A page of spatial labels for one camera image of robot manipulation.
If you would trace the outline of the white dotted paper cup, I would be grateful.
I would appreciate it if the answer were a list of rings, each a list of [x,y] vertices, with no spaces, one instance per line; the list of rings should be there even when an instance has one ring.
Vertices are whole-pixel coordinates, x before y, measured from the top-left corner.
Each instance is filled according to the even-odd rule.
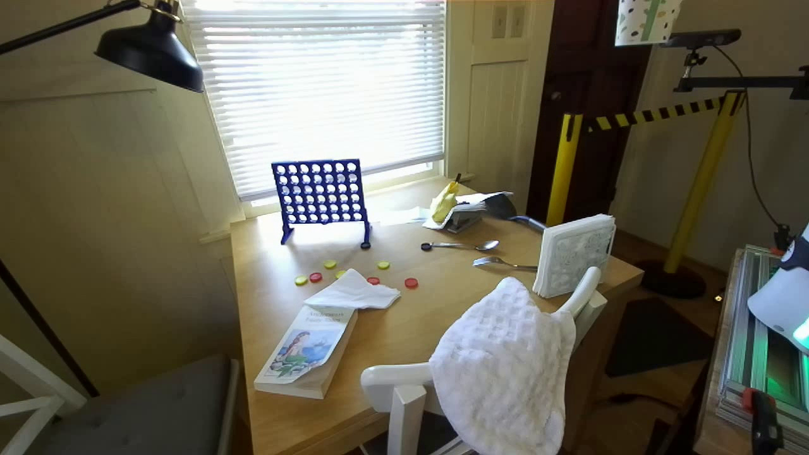
[[[617,47],[656,47],[672,35],[682,0],[620,0]]]

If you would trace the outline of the yellow banana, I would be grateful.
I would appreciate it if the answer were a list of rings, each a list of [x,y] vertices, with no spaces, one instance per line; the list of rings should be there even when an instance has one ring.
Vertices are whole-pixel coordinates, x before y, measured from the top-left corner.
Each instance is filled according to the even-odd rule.
[[[450,210],[458,206],[458,188],[459,188],[459,183],[458,183],[458,181],[450,181],[450,183],[440,191],[440,196],[431,201],[431,206],[429,206],[429,220],[431,220],[435,225],[443,225],[443,222],[447,220]]]

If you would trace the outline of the red game disc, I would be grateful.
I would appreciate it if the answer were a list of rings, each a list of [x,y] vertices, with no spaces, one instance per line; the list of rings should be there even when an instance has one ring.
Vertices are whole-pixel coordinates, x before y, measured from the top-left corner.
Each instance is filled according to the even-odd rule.
[[[405,279],[405,289],[414,292],[414,289],[419,289],[419,280],[416,279]]]

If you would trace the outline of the silver spoon near edge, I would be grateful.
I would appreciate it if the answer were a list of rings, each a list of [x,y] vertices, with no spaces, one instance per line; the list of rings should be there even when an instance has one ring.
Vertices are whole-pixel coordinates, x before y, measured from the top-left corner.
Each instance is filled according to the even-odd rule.
[[[531,274],[536,274],[536,272],[539,272],[536,265],[507,264],[507,262],[496,258],[496,256],[474,258],[474,262],[472,262],[472,265],[474,265],[474,268],[492,268],[492,265],[501,265],[501,268],[510,268],[510,272],[531,272]]]

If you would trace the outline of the silver spoon far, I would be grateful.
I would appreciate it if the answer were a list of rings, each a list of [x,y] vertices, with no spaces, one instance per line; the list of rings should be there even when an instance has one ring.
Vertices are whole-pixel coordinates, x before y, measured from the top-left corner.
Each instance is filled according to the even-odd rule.
[[[421,254],[431,254],[436,249],[450,249],[450,251],[474,251],[474,254],[490,254],[498,251],[501,241],[486,241],[479,245],[466,245],[466,243],[450,243],[450,241],[425,241],[419,243]]]

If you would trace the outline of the blue connect four grid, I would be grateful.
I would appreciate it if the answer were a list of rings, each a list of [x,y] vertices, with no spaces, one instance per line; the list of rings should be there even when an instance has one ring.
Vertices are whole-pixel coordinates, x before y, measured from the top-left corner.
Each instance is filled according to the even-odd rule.
[[[358,160],[273,163],[270,173],[281,206],[281,243],[291,241],[295,225],[361,222],[358,249],[371,249]]]

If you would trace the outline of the white paper napkin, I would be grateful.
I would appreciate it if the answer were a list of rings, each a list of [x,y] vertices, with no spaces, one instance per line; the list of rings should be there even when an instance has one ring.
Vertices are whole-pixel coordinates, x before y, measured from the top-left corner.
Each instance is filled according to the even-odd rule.
[[[369,283],[358,272],[344,272],[332,287],[308,296],[308,306],[390,310],[399,298],[397,289]]]

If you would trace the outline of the white sponge block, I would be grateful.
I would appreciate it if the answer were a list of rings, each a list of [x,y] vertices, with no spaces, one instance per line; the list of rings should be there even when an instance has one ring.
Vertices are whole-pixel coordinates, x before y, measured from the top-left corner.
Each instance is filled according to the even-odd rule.
[[[533,292],[544,298],[572,294],[588,265],[601,268],[606,264],[615,232],[611,215],[588,215],[546,227]]]

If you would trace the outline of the children's picture book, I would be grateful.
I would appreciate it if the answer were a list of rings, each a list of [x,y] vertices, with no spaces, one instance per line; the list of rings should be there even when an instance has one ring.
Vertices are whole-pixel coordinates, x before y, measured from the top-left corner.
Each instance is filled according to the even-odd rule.
[[[304,306],[252,380],[252,388],[267,395],[324,401],[354,321],[354,310]]]

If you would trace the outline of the window blinds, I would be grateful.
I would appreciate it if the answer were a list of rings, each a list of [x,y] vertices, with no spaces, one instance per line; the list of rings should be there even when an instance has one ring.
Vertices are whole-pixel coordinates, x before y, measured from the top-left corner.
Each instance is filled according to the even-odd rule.
[[[184,25],[242,201],[282,160],[445,155],[445,0],[184,0]]]

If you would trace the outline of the black desk lamp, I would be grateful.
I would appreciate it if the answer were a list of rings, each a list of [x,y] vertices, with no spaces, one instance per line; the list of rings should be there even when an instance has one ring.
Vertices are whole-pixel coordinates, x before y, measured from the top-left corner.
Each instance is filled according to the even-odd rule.
[[[179,0],[107,4],[99,11],[5,42],[0,44],[0,53],[12,53],[136,7],[143,7],[148,19],[141,25],[107,31],[99,38],[95,56],[133,74],[199,95],[201,68],[175,34],[182,11]]]

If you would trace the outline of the metal equipment cart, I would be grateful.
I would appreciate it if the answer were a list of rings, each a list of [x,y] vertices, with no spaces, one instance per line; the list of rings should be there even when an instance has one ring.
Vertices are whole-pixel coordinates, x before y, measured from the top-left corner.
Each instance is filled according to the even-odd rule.
[[[761,389],[774,401],[784,431],[780,455],[809,455],[809,358],[749,312],[749,298],[777,265],[778,258],[765,249],[745,245],[734,256],[698,416],[698,455],[750,455],[745,389]]]

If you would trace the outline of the far white chair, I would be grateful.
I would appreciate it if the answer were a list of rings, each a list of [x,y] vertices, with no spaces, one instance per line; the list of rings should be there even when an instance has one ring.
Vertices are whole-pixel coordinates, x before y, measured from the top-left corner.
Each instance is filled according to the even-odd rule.
[[[24,455],[52,420],[86,404],[75,388],[5,336],[0,336],[0,374],[21,389],[17,397],[0,404],[0,418],[14,420],[14,431],[2,442],[2,455]]]

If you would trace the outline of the yellow black barrier post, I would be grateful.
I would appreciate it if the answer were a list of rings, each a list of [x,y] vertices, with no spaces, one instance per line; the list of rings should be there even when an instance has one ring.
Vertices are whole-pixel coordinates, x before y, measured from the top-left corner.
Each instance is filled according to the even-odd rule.
[[[567,115],[562,119],[557,163],[554,163],[554,181],[551,181],[551,192],[549,192],[549,210],[546,210],[549,225],[559,225],[564,220],[568,186],[573,178],[573,163],[577,163],[577,149],[579,149],[579,134],[582,134],[582,115]]]

